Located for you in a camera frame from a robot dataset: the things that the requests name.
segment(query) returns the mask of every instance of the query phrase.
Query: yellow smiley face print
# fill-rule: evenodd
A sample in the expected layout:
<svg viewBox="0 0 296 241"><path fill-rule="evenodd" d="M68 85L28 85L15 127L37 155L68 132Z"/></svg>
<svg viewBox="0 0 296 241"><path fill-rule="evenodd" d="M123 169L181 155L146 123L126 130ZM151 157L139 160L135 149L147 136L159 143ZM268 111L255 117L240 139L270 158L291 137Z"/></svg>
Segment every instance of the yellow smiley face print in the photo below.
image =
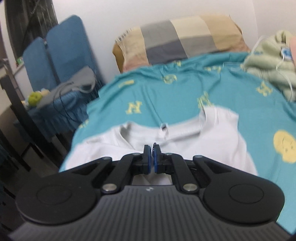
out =
<svg viewBox="0 0 296 241"><path fill-rule="evenodd" d="M283 161L296 162L296 140L290 133L278 130L274 134L274 148L282 155Z"/></svg>

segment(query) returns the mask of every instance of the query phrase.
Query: chair backrest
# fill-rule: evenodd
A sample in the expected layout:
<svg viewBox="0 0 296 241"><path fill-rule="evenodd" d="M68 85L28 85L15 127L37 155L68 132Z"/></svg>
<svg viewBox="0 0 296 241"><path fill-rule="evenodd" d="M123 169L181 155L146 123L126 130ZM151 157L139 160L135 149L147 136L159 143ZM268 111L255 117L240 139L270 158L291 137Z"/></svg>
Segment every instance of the chair backrest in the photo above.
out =
<svg viewBox="0 0 296 241"><path fill-rule="evenodd" d="M36 38L24 51L23 59L33 91L57 86L42 38Z"/></svg>
<svg viewBox="0 0 296 241"><path fill-rule="evenodd" d="M46 36L48 51L61 82L89 66L98 75L82 20L73 15L53 27Z"/></svg>

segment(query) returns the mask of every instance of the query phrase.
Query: light green cloth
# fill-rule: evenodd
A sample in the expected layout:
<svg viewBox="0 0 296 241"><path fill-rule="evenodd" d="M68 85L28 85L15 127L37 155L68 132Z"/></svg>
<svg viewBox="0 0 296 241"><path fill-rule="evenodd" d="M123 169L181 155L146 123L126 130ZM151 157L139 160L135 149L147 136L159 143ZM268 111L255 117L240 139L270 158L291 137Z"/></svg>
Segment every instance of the light green cloth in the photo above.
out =
<svg viewBox="0 0 296 241"><path fill-rule="evenodd" d="M250 54L243 64L243 70L264 79L283 92L290 101L296 101L296 69L293 61L283 61L281 49L290 47L290 39L293 35L288 31L279 31L275 36L263 40ZM292 84L293 94L288 84L288 78Z"/></svg>

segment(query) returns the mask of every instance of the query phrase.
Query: white t-shirt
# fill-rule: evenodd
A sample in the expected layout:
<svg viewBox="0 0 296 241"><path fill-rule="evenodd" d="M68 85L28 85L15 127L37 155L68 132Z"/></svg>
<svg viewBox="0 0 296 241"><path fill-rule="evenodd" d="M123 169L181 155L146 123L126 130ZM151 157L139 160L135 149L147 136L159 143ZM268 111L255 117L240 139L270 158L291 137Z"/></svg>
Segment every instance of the white t-shirt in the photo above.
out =
<svg viewBox="0 0 296 241"><path fill-rule="evenodd" d="M143 153L144 145L160 145L162 153L176 153L192 160L202 155L239 170L257 175L247 145L237 130L238 115L222 107L205 107L199 116L188 121L163 125L161 128L127 122L105 133L85 139L76 145L65 165L70 169L87 162L110 156L114 161L134 152ZM168 185L167 175L145 175L134 180L143 185Z"/></svg>

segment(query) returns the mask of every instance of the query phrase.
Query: yellow letter print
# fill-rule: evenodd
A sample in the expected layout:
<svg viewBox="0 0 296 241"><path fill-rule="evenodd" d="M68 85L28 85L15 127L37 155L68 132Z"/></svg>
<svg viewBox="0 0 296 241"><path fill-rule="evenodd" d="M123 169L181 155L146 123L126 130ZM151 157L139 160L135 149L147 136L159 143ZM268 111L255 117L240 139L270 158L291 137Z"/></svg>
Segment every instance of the yellow letter print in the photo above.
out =
<svg viewBox="0 0 296 241"><path fill-rule="evenodd" d="M85 122L83 122L80 126L78 126L78 128L79 128L79 129L84 128L84 127L86 127L86 126L88 125L88 123L89 123L89 120L87 119L87 120L85 120Z"/></svg>
<svg viewBox="0 0 296 241"><path fill-rule="evenodd" d="M197 98L198 102L198 108L202 108L204 106L213 106L213 104L209 101L209 94L207 92L204 92L204 95L200 98Z"/></svg>
<svg viewBox="0 0 296 241"><path fill-rule="evenodd" d="M274 148L284 162L296 163L296 140L288 132L279 130L274 134Z"/></svg>
<svg viewBox="0 0 296 241"><path fill-rule="evenodd" d="M163 77L163 81L166 84L171 84L174 81L177 81L177 76L175 76L174 74L168 74L168 75L166 75L166 76Z"/></svg>
<svg viewBox="0 0 296 241"><path fill-rule="evenodd" d="M136 101L136 104L134 102L128 103L128 110L126 110L127 115L131 115L132 113L141 114L140 106L142 105L141 101Z"/></svg>
<svg viewBox="0 0 296 241"><path fill-rule="evenodd" d="M266 86L264 81L261 82L260 87L257 87L256 90L265 97L272 93L272 89Z"/></svg>
<svg viewBox="0 0 296 241"><path fill-rule="evenodd" d="M217 70L217 72L220 73L222 68L221 66L212 66L212 67L204 67L204 70L207 70L207 71Z"/></svg>
<svg viewBox="0 0 296 241"><path fill-rule="evenodd" d="M182 63L180 60L175 60L173 61L173 63L175 63L176 65L178 65L179 67L181 67Z"/></svg>
<svg viewBox="0 0 296 241"><path fill-rule="evenodd" d="M119 85L118 85L118 88L122 88L122 87L125 86L125 85L133 85L134 83L135 83L134 80L127 80L127 81L125 81L125 82L119 84Z"/></svg>

